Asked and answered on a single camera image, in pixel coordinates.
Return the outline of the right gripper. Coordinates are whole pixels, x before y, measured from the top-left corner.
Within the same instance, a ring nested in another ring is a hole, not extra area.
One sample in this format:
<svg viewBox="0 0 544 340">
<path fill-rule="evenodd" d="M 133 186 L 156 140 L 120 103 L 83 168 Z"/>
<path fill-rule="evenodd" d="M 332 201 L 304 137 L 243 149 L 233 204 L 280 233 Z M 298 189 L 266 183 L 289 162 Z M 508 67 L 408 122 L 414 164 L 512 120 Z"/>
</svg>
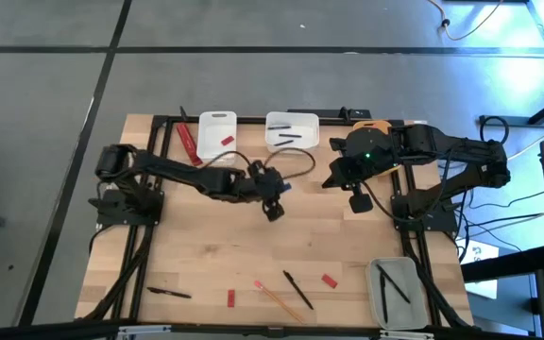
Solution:
<svg viewBox="0 0 544 340">
<path fill-rule="evenodd" d="M 388 158 L 379 152 L 367 151 L 336 160 L 335 172 L 322 183 L 323 189 L 347 189 L 352 182 L 370 179 L 388 170 Z"/>
</svg>

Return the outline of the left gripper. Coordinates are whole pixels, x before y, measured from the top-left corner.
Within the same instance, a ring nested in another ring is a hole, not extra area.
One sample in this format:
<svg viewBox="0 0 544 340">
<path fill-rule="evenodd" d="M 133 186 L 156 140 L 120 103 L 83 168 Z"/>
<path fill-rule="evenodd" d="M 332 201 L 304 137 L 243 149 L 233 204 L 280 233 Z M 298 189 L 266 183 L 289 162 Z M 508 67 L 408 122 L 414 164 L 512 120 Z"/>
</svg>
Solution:
<svg viewBox="0 0 544 340">
<path fill-rule="evenodd" d="M 279 180 L 279 173 L 273 167 L 254 164 L 252 166 L 252 178 L 255 183 L 257 194 L 262 201 L 278 201 L 280 199 L 280 194 L 285 191 L 284 182 Z"/>
</svg>

